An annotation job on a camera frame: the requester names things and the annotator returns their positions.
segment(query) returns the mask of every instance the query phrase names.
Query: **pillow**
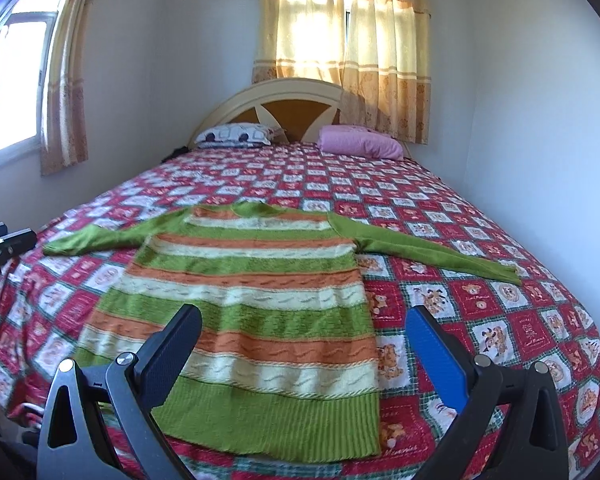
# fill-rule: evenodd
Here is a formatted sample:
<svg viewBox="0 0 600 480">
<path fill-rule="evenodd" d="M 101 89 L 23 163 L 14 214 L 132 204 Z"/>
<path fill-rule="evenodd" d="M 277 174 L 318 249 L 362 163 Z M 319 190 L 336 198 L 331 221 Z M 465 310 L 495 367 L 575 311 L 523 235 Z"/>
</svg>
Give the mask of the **pillow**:
<svg viewBox="0 0 600 480">
<path fill-rule="evenodd" d="M 196 137 L 199 142 L 262 142 L 271 145 L 274 137 L 283 134 L 282 128 L 257 123 L 227 123 L 213 126 Z"/>
<path fill-rule="evenodd" d="M 365 126 L 328 124 L 320 129 L 318 148 L 335 155 L 357 155 L 367 158 L 402 160 L 402 145 L 387 134 Z"/>
<path fill-rule="evenodd" d="M 227 142 L 207 142 L 204 140 L 196 144 L 199 150 L 207 150 L 209 148 L 261 148 L 263 146 L 266 146 L 264 142 L 233 142 L 232 140 L 228 140 Z"/>
</svg>

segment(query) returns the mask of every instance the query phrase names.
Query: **white patterned pillow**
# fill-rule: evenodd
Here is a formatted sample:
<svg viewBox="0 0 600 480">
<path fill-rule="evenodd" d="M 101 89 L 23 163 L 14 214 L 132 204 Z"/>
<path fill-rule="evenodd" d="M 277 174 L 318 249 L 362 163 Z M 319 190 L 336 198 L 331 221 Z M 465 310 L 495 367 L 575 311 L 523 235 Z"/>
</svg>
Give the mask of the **white patterned pillow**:
<svg viewBox="0 0 600 480">
<path fill-rule="evenodd" d="M 271 140 L 283 134 L 282 128 L 274 128 L 266 124 L 227 123 L 205 130 L 196 137 L 199 142 L 262 142 L 267 146 Z"/>
</svg>

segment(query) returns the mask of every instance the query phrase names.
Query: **silver bolt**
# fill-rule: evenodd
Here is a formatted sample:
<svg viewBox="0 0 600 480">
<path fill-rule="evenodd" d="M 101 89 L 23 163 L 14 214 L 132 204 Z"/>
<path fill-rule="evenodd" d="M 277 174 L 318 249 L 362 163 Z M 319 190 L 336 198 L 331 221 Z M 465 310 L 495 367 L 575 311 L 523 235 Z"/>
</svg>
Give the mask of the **silver bolt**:
<svg viewBox="0 0 600 480">
<path fill-rule="evenodd" d="M 534 368 L 536 369 L 536 372 L 538 372 L 539 374 L 545 374 L 549 371 L 549 367 L 546 364 L 544 364 L 542 361 L 538 361 L 537 363 L 535 363 Z"/>
<path fill-rule="evenodd" d="M 116 358 L 116 362 L 120 365 L 120 366 L 125 366 L 128 365 L 131 361 L 134 360 L 134 355 L 131 352 L 124 352 L 123 354 L 120 354 L 117 358 Z"/>
<path fill-rule="evenodd" d="M 68 372 L 73 367 L 74 367 L 74 361 L 72 359 L 65 359 L 58 365 L 58 369 L 61 372 Z"/>
<path fill-rule="evenodd" d="M 491 365 L 491 359 L 488 355 L 478 354 L 476 357 L 474 357 L 474 363 L 482 368 L 486 368 L 487 366 Z"/>
</svg>

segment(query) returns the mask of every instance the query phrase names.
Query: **ribbed hem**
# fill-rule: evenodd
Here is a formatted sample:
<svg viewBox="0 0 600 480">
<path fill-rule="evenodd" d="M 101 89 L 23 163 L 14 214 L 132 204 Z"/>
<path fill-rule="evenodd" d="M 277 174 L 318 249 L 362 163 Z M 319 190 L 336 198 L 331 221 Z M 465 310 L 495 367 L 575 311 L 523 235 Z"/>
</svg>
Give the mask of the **ribbed hem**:
<svg viewBox="0 0 600 480">
<path fill-rule="evenodd" d="M 295 399 L 178 377 L 152 415 L 166 434 L 235 454 L 336 462 L 380 453 L 377 392 Z"/>
</svg>

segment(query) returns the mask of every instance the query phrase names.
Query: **yellow curtain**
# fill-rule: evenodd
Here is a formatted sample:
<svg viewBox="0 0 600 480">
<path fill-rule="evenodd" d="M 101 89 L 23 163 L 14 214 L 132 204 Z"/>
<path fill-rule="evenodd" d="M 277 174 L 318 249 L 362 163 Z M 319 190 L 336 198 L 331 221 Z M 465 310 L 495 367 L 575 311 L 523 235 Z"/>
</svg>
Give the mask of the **yellow curtain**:
<svg viewBox="0 0 600 480">
<path fill-rule="evenodd" d="M 46 70 L 42 105 L 42 174 L 88 158 L 82 94 L 82 46 L 90 0 L 64 0 Z"/>
<path fill-rule="evenodd" d="M 340 122 L 426 144 L 428 0 L 353 0 Z"/>
<path fill-rule="evenodd" d="M 253 82 L 305 77 L 341 84 L 344 0 L 260 0 Z"/>
</svg>

